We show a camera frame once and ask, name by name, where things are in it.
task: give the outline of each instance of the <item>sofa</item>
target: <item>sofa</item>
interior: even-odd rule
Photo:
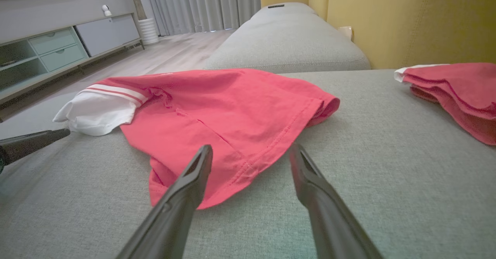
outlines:
[[[273,73],[496,62],[496,0],[261,0],[206,69]],[[284,4],[284,7],[267,8]],[[353,42],[338,29],[351,27]]]
[[[384,258],[494,258],[496,148],[393,70],[283,73],[341,99],[302,144]],[[0,123],[0,139],[63,128],[74,93]],[[0,174],[2,258],[113,258],[147,216],[149,157],[116,129],[72,133]],[[245,190],[196,211],[184,258],[316,258],[285,155]]]

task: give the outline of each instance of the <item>gray curtain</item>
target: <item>gray curtain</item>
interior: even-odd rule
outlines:
[[[150,0],[160,35],[236,29],[260,0]]]

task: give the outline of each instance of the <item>green drawer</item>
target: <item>green drawer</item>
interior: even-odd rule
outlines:
[[[67,47],[76,43],[70,29],[52,32],[29,40],[37,54],[44,54],[52,50]]]
[[[84,55],[78,45],[73,45],[65,49],[58,50],[41,57],[41,61],[48,71],[55,71],[58,68],[69,65],[75,61],[83,59]]]

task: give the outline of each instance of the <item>white cabinet door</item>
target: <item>white cabinet door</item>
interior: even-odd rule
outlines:
[[[112,19],[99,19],[98,21],[79,24],[76,29],[90,56],[96,56],[122,45],[114,34]]]
[[[121,45],[136,40],[140,37],[136,24],[131,15],[112,17],[112,28]]]

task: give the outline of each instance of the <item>white wall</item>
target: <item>white wall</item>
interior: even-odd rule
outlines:
[[[0,43],[104,17],[135,12],[133,0],[0,0]]]

